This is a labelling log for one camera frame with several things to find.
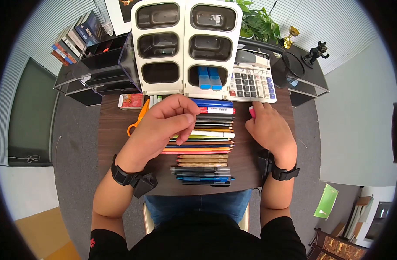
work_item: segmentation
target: person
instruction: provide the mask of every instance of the person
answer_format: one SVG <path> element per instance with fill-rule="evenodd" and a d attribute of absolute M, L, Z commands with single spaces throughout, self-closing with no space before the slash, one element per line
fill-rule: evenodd
<path fill-rule="evenodd" d="M 253 102 L 256 117 L 246 129 L 275 164 L 291 170 L 297 145 L 285 120 L 270 104 Z M 127 173 L 144 169 L 178 135 L 184 143 L 194 129 L 199 107 L 175 94 L 149 109 L 116 157 Z M 295 232 L 289 204 L 294 178 L 266 179 L 260 202 L 260 239 L 240 230 L 250 190 L 199 196 L 145 196 L 155 229 L 127 249 L 122 216 L 132 200 L 133 188 L 122 186 L 109 169 L 93 199 L 89 259 L 306 259 L 305 247 Z"/>

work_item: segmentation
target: green folder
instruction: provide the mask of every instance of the green folder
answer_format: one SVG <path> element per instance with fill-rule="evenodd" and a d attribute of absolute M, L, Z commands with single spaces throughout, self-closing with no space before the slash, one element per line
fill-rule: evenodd
<path fill-rule="evenodd" d="M 326 184 L 314 216 L 327 219 L 330 216 L 334 203 L 336 202 L 338 193 L 338 190 L 334 189 L 329 184 Z"/>

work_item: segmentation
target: black watch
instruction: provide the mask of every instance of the black watch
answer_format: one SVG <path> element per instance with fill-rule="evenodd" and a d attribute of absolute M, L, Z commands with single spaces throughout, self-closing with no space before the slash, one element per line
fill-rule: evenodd
<path fill-rule="evenodd" d="M 120 185 L 126 186 L 130 184 L 133 187 L 133 195 L 137 198 L 140 198 L 145 193 L 153 190 L 158 181 L 156 177 L 152 173 L 145 174 L 143 171 L 127 174 L 124 172 L 119 165 L 115 164 L 117 154 L 113 156 L 112 166 L 110 166 L 112 170 L 113 179 Z"/>
<path fill-rule="evenodd" d="M 278 168 L 275 165 L 274 155 L 267 149 L 263 149 L 258 154 L 259 170 L 262 174 L 262 185 L 265 183 L 269 172 L 272 172 L 272 177 L 275 180 L 290 180 L 297 177 L 300 173 L 300 169 L 295 165 L 290 171 Z"/>

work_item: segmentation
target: floor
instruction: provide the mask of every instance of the floor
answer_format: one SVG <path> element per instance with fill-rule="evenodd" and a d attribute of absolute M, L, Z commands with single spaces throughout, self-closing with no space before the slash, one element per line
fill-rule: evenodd
<path fill-rule="evenodd" d="M 99 182 L 97 178 L 97 128 L 100 106 L 85 107 L 65 96 L 59 98 L 54 132 L 53 162 L 60 209 L 66 228 L 82 259 L 88 258 L 92 200 Z M 325 183 L 319 181 L 320 132 L 315 102 L 309 101 L 294 108 L 298 145 L 297 165 L 301 169 L 295 179 L 291 216 L 301 242 L 307 247 L 314 228 L 331 232 L 339 222 L 346 222 L 358 186 L 331 184 L 339 195 L 327 221 L 313 217 Z M 142 204 L 134 199 L 123 216 L 128 248 L 144 235 Z M 250 200 L 249 232 L 259 237 L 258 190 Z"/>

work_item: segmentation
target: scissors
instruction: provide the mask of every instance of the scissors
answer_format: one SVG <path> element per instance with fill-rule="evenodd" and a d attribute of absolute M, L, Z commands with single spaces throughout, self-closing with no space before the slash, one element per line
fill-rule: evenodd
<path fill-rule="evenodd" d="M 128 136 L 131 136 L 131 133 L 130 133 L 131 128 L 132 127 L 136 128 L 138 126 L 139 122 L 142 120 L 142 118 L 144 117 L 145 113 L 148 112 L 148 110 L 149 110 L 149 99 L 147 99 L 147 101 L 145 102 L 144 106 L 142 107 L 142 110 L 139 113 L 138 121 L 136 123 L 134 123 L 134 124 L 131 124 L 128 127 Z"/>

